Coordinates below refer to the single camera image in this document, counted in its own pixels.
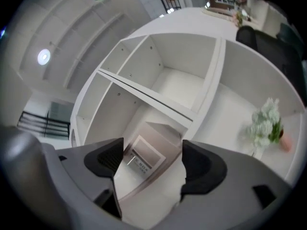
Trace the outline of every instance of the ceiling light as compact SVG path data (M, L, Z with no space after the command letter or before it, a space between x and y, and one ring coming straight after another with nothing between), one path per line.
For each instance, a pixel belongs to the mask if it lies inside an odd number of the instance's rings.
M42 51L39 52L38 56L37 56L37 61L39 63L39 65L45 65L48 63L48 61L50 60L50 51L48 49L43 49Z
M4 33L5 33L5 28L0 32L0 39L3 37Z

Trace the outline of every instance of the white ceiling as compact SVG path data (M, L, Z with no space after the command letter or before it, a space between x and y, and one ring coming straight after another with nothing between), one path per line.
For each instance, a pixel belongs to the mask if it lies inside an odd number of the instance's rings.
M7 27L1 60L30 87L74 102L113 46L162 13L160 0L24 0ZM44 48L51 60L41 66Z

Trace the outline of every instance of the black office chair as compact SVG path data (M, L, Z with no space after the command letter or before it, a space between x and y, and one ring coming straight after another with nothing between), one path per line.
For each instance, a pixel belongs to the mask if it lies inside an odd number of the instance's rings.
M304 105L307 106L302 61L294 47L250 26L242 26L238 30L236 41L254 49L273 63L292 83Z

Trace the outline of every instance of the white cabinet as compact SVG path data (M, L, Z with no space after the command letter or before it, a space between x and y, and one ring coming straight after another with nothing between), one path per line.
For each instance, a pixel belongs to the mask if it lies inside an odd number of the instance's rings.
M183 139L270 164L261 158L263 151L253 154L244 133L253 111L268 97L280 100L285 128L297 126L294 151L300 150L302 121L287 117L304 113L302 100L288 79L256 51L200 34L131 36L112 49L87 81L71 123L77 145L123 137L126 148L140 125L149 121L170 125ZM287 160L287 167L292 161ZM174 172L176 164L170 168Z
M117 72L108 69L107 60L101 71L193 120L220 54L220 38L154 34L138 44Z

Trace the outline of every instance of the staircase railing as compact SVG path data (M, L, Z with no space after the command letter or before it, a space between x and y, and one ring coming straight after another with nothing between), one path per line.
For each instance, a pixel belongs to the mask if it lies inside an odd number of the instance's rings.
M53 118L25 112L21 114L17 127L49 138L69 138L71 124Z

